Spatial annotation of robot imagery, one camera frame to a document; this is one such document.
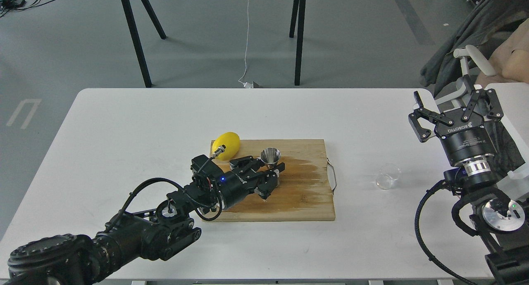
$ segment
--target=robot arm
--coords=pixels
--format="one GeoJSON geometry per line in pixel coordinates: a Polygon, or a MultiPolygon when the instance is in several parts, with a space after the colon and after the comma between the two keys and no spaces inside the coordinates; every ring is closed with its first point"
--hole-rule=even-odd
{"type": "Polygon", "coordinates": [[[211,159],[205,155],[193,158],[193,181],[185,187],[166,178],[141,183],[94,238],[57,235],[12,251],[8,260],[10,280],[5,285],[91,285],[138,257],[166,261],[200,238],[202,230],[194,227],[191,212],[212,221],[251,193],[266,199],[278,186],[279,173],[285,170],[285,163],[277,164],[279,155],[263,171],[258,171],[265,166],[262,157],[232,160],[226,173],[211,159]],[[168,182],[177,191],[168,193],[167,200],[155,209],[126,211],[142,189],[157,182],[168,182]],[[208,212],[216,215],[206,217],[208,212]]]}
{"type": "Polygon", "coordinates": [[[452,208],[452,219],[468,235],[481,237],[490,251],[485,259],[497,283],[529,284],[529,223],[525,216],[528,211],[527,203],[510,200],[496,187],[498,177],[491,169],[488,159],[497,151],[484,128],[484,116],[474,111],[478,101],[484,100],[487,105],[485,117],[491,121],[500,121],[503,111],[495,90],[473,90],[466,107],[441,114],[425,109],[418,93],[415,92],[414,95],[419,107],[408,115],[408,119],[415,134],[420,142],[426,142],[431,136],[431,130],[421,127],[418,118],[433,123],[435,136],[440,139],[450,165],[455,167],[444,172],[444,180],[427,191],[427,195],[419,203],[415,231],[421,248],[444,271],[465,283],[474,284],[440,263],[426,248],[419,231],[418,219],[424,203],[436,191],[447,189],[460,197],[452,208]],[[474,210],[470,216],[474,228],[463,223],[459,215],[459,211],[467,204],[471,204],[474,210]],[[505,242],[516,244],[503,247],[491,234],[505,242]]]}

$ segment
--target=metal table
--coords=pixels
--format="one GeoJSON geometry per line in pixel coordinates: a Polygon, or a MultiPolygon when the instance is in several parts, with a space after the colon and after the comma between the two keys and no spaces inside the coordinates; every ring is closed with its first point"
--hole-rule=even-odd
{"type": "MultiPolygon", "coordinates": [[[[153,7],[149,0],[141,0],[145,10],[149,14],[156,31],[160,35],[161,39],[166,39],[167,35],[162,28],[160,21],[158,20],[153,7]]],[[[132,37],[132,43],[134,44],[134,49],[136,50],[136,56],[138,57],[138,63],[140,64],[141,75],[143,76],[143,82],[145,87],[150,88],[153,84],[151,82],[151,76],[149,74],[149,69],[147,68],[147,62],[145,61],[145,55],[143,53],[143,48],[140,42],[140,35],[138,34],[138,28],[136,27],[136,22],[134,21],[134,15],[132,13],[132,7],[130,0],[121,0],[123,5],[123,10],[125,12],[125,17],[127,19],[127,24],[129,25],[129,31],[132,37]]],[[[297,27],[297,46],[296,46],[296,69],[294,74],[294,84],[299,86],[301,78],[301,60],[303,53],[303,31],[305,27],[305,6],[306,0],[293,0],[292,6],[292,16],[291,16],[291,27],[289,31],[289,37],[294,37],[294,31],[296,28],[296,21],[298,23],[297,27]]]]}

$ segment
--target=yellow lemon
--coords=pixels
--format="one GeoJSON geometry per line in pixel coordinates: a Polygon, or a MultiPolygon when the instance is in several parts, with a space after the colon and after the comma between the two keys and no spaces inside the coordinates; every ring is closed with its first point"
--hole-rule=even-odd
{"type": "Polygon", "coordinates": [[[211,146],[212,152],[215,152],[221,145],[225,145],[226,150],[217,159],[226,161],[232,159],[237,154],[237,151],[241,147],[241,139],[235,132],[226,132],[213,142],[211,146]]]}

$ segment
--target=wooden cutting board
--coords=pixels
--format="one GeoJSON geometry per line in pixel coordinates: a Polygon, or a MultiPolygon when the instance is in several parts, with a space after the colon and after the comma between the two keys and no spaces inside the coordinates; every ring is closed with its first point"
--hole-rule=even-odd
{"type": "MultiPolygon", "coordinates": [[[[249,155],[259,157],[267,147],[277,148],[281,152],[279,162],[285,162],[285,170],[279,176],[280,186],[266,201],[257,194],[246,196],[236,206],[224,210],[215,221],[334,221],[325,142],[241,140],[241,147],[233,159],[249,155]]],[[[214,159],[214,162],[224,172],[230,170],[228,161],[214,159]]]]}

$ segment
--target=black cable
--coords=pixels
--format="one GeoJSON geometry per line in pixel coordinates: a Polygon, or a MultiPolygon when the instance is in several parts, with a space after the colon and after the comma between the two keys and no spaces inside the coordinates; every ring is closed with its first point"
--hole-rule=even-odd
{"type": "Polygon", "coordinates": [[[428,256],[428,260],[433,262],[436,266],[438,266],[441,270],[444,270],[445,272],[451,274],[452,276],[456,277],[457,279],[461,280],[464,283],[467,283],[469,285],[477,285],[476,283],[465,279],[464,277],[461,277],[460,275],[454,273],[452,270],[447,268],[441,261],[439,261],[427,248],[426,244],[423,241],[423,238],[421,236],[421,231],[419,228],[419,219],[421,217],[421,211],[423,210],[423,206],[426,203],[426,201],[434,195],[437,191],[440,189],[444,189],[446,187],[446,182],[444,180],[438,181],[437,184],[435,184],[431,189],[427,190],[427,193],[424,195],[423,199],[421,199],[421,202],[419,202],[419,205],[417,207],[417,212],[415,213],[415,236],[417,237],[417,241],[419,242],[419,246],[421,246],[421,249],[424,251],[424,253],[428,256]]]}
{"type": "Polygon", "coordinates": [[[147,188],[147,186],[152,185],[154,183],[158,183],[158,182],[167,182],[167,183],[175,186],[179,191],[182,191],[183,194],[185,194],[189,199],[191,199],[191,201],[194,204],[197,204],[198,206],[201,206],[201,207],[204,207],[204,208],[212,208],[212,207],[214,207],[214,204],[206,205],[206,204],[202,204],[200,202],[197,202],[195,199],[193,199],[193,197],[191,197],[191,195],[189,195],[187,193],[187,191],[182,186],[178,185],[177,182],[173,182],[172,180],[169,180],[167,178],[150,178],[149,180],[146,180],[146,181],[142,182],[140,185],[138,185],[136,187],[136,189],[134,189],[134,191],[132,191],[130,193],[129,198],[127,198],[127,201],[125,202],[125,204],[123,205],[121,210],[119,210],[119,212],[114,217],[114,219],[111,219],[107,223],[108,226],[106,227],[105,232],[106,233],[109,232],[110,230],[112,230],[112,228],[114,228],[114,226],[116,226],[117,221],[119,221],[121,219],[121,217],[125,213],[127,207],[129,207],[129,205],[131,204],[131,202],[134,199],[134,197],[136,197],[136,195],[138,195],[138,193],[140,193],[140,191],[142,191],[143,189],[147,188]]]}
{"type": "Polygon", "coordinates": [[[195,172],[195,174],[193,174],[193,177],[196,176],[197,174],[199,174],[201,172],[202,169],[204,169],[204,167],[206,166],[206,164],[209,162],[209,161],[212,161],[213,160],[213,156],[211,156],[208,160],[206,160],[206,162],[204,162],[204,164],[202,164],[202,166],[197,170],[197,172],[195,172]]]}
{"type": "Polygon", "coordinates": [[[3,14],[0,14],[0,18],[2,18],[3,16],[5,16],[8,12],[22,12],[23,10],[27,10],[28,8],[35,7],[34,5],[40,3],[40,1],[41,1],[41,0],[35,0],[32,4],[30,4],[30,5],[27,6],[26,8],[21,8],[21,9],[6,9],[5,12],[4,12],[3,14]]]}
{"type": "Polygon", "coordinates": [[[28,9],[30,9],[30,8],[35,8],[35,7],[43,6],[43,5],[48,4],[48,3],[51,3],[51,2],[53,2],[53,1],[55,1],[55,0],[50,0],[50,1],[48,1],[48,2],[45,2],[45,3],[39,4],[39,5],[29,6],[29,7],[22,8],[22,9],[16,9],[16,10],[13,10],[13,11],[14,11],[14,12],[22,12],[23,10],[28,10],[28,9]]]}
{"type": "Polygon", "coordinates": [[[219,191],[219,188],[217,187],[217,183],[214,184],[214,188],[215,188],[215,193],[216,193],[216,197],[217,197],[217,202],[219,202],[219,211],[217,212],[217,214],[215,214],[215,216],[211,217],[211,218],[208,218],[204,215],[202,215],[200,213],[200,210],[197,208],[195,209],[195,212],[197,213],[198,217],[200,217],[202,220],[204,221],[214,221],[215,219],[217,219],[221,213],[222,213],[222,198],[221,198],[221,195],[220,195],[220,191],[219,191]]]}

